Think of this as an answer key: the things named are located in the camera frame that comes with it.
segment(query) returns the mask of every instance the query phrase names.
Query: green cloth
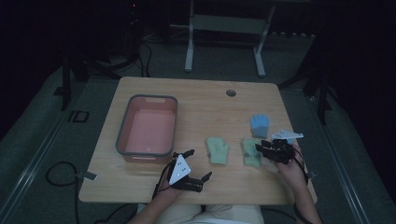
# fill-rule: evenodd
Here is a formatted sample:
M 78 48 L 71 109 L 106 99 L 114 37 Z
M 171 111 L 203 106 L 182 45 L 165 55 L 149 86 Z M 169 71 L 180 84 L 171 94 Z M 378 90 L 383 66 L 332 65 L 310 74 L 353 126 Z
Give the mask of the green cloth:
M 207 155 L 212 164 L 227 164 L 228 150 L 230 146 L 224 143 L 220 137 L 206 139 Z
M 244 163 L 248 166 L 260 167 L 262 165 L 262 154 L 256 150 L 256 144 L 260 144 L 260 139 L 244 138 L 242 140 L 242 151 L 244 153 Z

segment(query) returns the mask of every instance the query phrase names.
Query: pink plastic bin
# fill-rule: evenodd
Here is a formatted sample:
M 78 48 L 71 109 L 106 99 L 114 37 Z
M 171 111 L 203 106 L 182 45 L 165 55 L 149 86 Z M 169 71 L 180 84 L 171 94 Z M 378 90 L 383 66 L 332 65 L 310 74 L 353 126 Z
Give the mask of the pink plastic bin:
M 177 117 L 173 96 L 135 95 L 126 108 L 116 143 L 126 161 L 167 163 L 172 158 Z

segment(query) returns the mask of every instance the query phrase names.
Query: dark background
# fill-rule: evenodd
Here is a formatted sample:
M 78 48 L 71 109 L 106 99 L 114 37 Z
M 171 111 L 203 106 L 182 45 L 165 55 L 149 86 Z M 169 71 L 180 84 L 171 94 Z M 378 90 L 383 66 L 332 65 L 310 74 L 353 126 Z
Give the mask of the dark background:
M 315 35 L 306 64 L 330 74 L 340 105 L 353 121 L 390 196 L 396 156 L 396 4 L 390 0 L 320 1 L 277 5 L 270 30 Z M 259 10 L 224 7 L 215 1 L 197 10 L 261 17 Z M 108 62 L 112 54 L 138 51 L 139 24 L 149 23 L 166 38 L 169 24 L 188 24 L 188 1 L 10 1 L 0 2 L 1 132 L 18 119 L 46 78 L 62 65 L 65 54 L 83 52 Z M 81 65 L 75 59 L 75 67 Z M 81 71 L 76 75 L 83 77 Z

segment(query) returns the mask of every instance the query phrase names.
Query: person's leg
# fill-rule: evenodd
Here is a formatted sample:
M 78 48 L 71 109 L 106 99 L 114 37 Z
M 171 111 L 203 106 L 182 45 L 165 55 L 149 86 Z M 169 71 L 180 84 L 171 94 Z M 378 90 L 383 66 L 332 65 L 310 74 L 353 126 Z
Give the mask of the person's leg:
M 192 220 L 202 212 L 199 204 L 175 203 L 168 207 L 155 222 L 156 224 L 180 224 Z
M 251 224 L 263 224 L 262 210 L 258 205 L 208 205 L 204 213 L 195 216 L 202 218 L 218 218 L 240 221 Z

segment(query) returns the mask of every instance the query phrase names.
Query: person's arm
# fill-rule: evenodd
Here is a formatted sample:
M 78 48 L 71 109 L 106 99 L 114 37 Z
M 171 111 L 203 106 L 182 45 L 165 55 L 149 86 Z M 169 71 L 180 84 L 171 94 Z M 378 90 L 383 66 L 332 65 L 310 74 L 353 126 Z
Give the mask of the person's arm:
M 169 183 L 166 178 L 161 183 L 159 191 L 155 198 L 136 216 L 134 216 L 129 224 L 152 224 L 163 213 L 163 211 L 172 205 L 183 192 L 180 189 L 169 188 Z
M 301 149 L 297 145 L 293 146 L 301 153 Z M 297 161 L 302 160 L 299 153 L 296 153 L 295 158 Z M 295 205 L 301 216 L 313 224 L 322 223 L 314 200 L 305 183 L 304 173 L 297 161 L 291 160 L 287 165 L 276 162 L 276 167 L 293 191 Z M 303 223 L 303 221 L 297 217 L 297 223 Z

